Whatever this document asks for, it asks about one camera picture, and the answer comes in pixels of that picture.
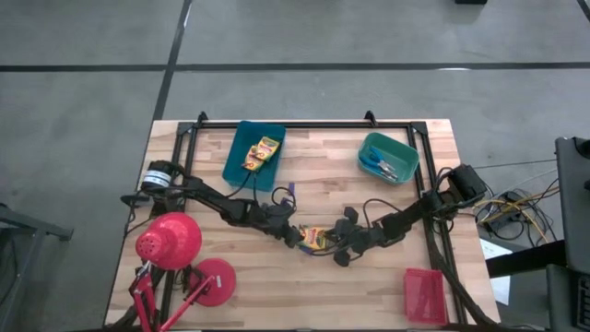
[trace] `butcher block tabletop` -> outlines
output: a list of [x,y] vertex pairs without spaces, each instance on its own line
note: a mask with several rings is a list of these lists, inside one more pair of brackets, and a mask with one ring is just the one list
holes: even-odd
[[[420,121],[427,123],[437,171],[459,165],[450,121]],[[153,160],[171,159],[177,124],[178,121],[153,124],[143,171]],[[344,207],[357,209],[359,223],[364,223],[362,204],[369,198],[381,198],[399,208],[407,208],[418,199],[413,180],[390,185],[359,169],[358,150],[371,132],[407,144],[404,129],[287,130],[275,186],[295,183],[297,212],[289,220],[291,225],[331,227],[343,217]],[[197,136],[192,175],[223,194],[233,191],[221,178],[221,173],[234,134],[235,129],[199,129]],[[417,139],[428,188],[426,162],[419,136]],[[185,151],[186,144],[181,164],[184,164]],[[251,198],[252,190],[244,189],[236,197]],[[270,202],[270,196],[258,192],[258,200]],[[218,213],[195,201],[188,202],[186,212],[196,220],[203,233],[203,247],[194,263],[213,257],[225,259],[236,270],[237,286],[233,297],[221,306],[193,305],[173,328],[385,329],[415,326],[404,314],[403,277],[409,267],[430,268],[421,222],[412,226],[402,242],[387,248],[372,248],[349,267],[340,267],[332,256],[309,256],[297,248],[289,249],[282,241],[260,231],[231,227]],[[367,207],[370,219],[390,212],[391,208],[378,202]],[[149,207],[140,208],[136,214],[136,222],[146,219]],[[128,288],[135,277],[135,267],[141,265],[135,242],[147,226],[124,239],[106,324],[116,321],[133,304]],[[484,312],[499,321],[474,219],[459,215],[450,236],[460,280]],[[450,321],[454,322],[451,289],[448,284],[444,287],[447,311]],[[163,282],[156,292],[157,299],[161,298],[162,289]],[[180,290],[173,293],[171,313],[181,305],[183,297]]]

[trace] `blue plastic bin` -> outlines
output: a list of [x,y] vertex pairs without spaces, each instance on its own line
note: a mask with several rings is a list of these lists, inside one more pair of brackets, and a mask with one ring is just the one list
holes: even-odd
[[[236,136],[233,138],[233,143],[231,143],[230,155],[223,169],[223,179],[232,186],[240,186],[250,172],[242,167],[248,150],[252,145],[257,145],[263,136],[267,136],[280,142],[280,146],[273,157],[269,161],[266,161],[258,170],[256,174],[256,190],[272,191],[275,185],[280,153],[285,144],[286,133],[287,129],[282,125],[254,123],[250,121],[240,122],[236,130]],[[253,176],[250,176],[244,187],[254,187]]]
[[[370,147],[377,148],[383,154],[385,162],[395,168],[397,180],[391,180],[360,162],[360,157],[362,156],[369,158],[371,155]],[[409,181],[414,175],[418,163],[419,155],[414,148],[379,133],[368,134],[359,149],[359,167],[363,171],[377,176],[389,184],[402,184]]]

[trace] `black metal frame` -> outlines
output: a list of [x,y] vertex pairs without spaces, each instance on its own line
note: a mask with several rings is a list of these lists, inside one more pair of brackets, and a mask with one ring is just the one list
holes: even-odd
[[[0,222],[9,225],[9,228],[2,229],[3,233],[19,232],[30,235],[31,237],[29,249],[23,255],[24,258],[18,263],[17,271],[15,271],[17,274],[14,286],[11,290],[8,290],[10,293],[6,298],[6,311],[0,317],[0,331],[7,331],[12,326],[13,320],[22,303],[23,296],[25,295],[25,287],[30,278],[30,272],[37,261],[45,236],[54,235],[60,241],[69,241],[72,238],[74,229],[63,228],[46,221],[34,219],[17,213],[3,204],[0,204]],[[14,241],[8,240],[9,236],[14,236],[13,234],[2,235],[3,239],[0,240],[0,243],[8,245],[9,241]]]
[[[205,113],[201,113],[198,117],[198,120],[194,123],[191,122],[182,122],[178,123],[177,130],[176,130],[176,139],[174,141],[174,149],[172,152],[171,161],[178,162],[180,159],[181,147],[183,145],[183,137],[190,133],[190,140],[189,146],[186,154],[186,162],[184,168],[186,169],[187,173],[191,173],[193,167],[193,157],[195,153],[195,146],[196,146],[196,139],[197,139],[197,131],[199,129],[234,129],[237,127],[239,121],[235,122],[208,122],[208,117]],[[272,122],[273,124],[277,125],[284,125],[287,128],[396,128],[396,129],[405,129],[407,132],[407,140],[409,145],[412,148],[418,149],[416,144],[415,134],[419,134],[422,140],[422,146],[424,148],[424,155],[426,159],[426,167],[428,170],[429,178],[431,187],[435,184],[436,178],[436,169],[434,165],[434,158],[432,156],[431,150],[431,143],[428,133],[428,127],[425,122],[382,122],[379,123],[375,119],[374,114],[371,111],[367,111],[364,120],[358,121],[301,121],[301,122],[293,122],[293,121],[276,121]],[[424,179],[421,172],[420,165],[416,169],[414,179],[416,182],[416,189],[419,196],[425,193],[426,187],[424,184]],[[152,213],[157,212],[158,208],[154,207]],[[434,250],[438,250],[433,248],[432,246],[435,245],[434,242],[434,231],[433,231],[433,221],[431,219],[425,219],[424,221],[424,234],[427,239],[427,245],[429,246],[429,257],[431,258],[431,267],[437,268],[433,259],[432,259],[432,252]],[[457,269],[454,261],[454,253],[453,247],[451,246],[451,238],[449,236],[449,231],[447,228],[446,223],[442,223],[440,225],[441,231],[441,238],[442,238],[442,247],[444,252],[444,257],[446,258],[447,264],[449,268],[453,271],[453,273],[457,276]],[[162,296],[161,306],[160,306],[160,321],[164,322],[168,319],[170,305],[171,305],[171,294],[172,294],[172,284],[174,279],[174,272],[167,272],[166,274],[166,281],[164,292]],[[461,300],[455,295],[454,296],[454,307],[456,310],[457,321],[459,324],[467,324],[466,319],[466,310],[465,306],[462,304]]]

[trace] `gray floor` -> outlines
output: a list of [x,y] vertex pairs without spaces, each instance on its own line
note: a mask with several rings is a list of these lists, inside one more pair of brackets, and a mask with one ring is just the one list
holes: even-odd
[[[0,65],[165,64],[181,6],[181,0],[2,0]],[[590,61],[589,35],[574,0],[490,0],[484,7],[450,0],[195,0],[179,63]],[[163,117],[206,111],[215,119],[359,118],[373,110],[381,118],[451,118],[462,160],[487,166],[551,159],[556,137],[590,136],[589,74],[177,73]],[[44,248],[21,330],[102,323],[126,219],[118,197],[136,183],[162,77],[0,73],[0,201],[76,227],[71,243],[48,241]],[[502,190],[555,167],[479,174]],[[522,188],[541,191],[556,177],[549,173]],[[542,207],[561,237],[559,199]],[[514,282],[524,286],[513,287],[513,305],[501,308],[504,320],[546,322],[537,301],[542,285],[526,286],[532,279]],[[527,308],[531,302],[539,308]]]

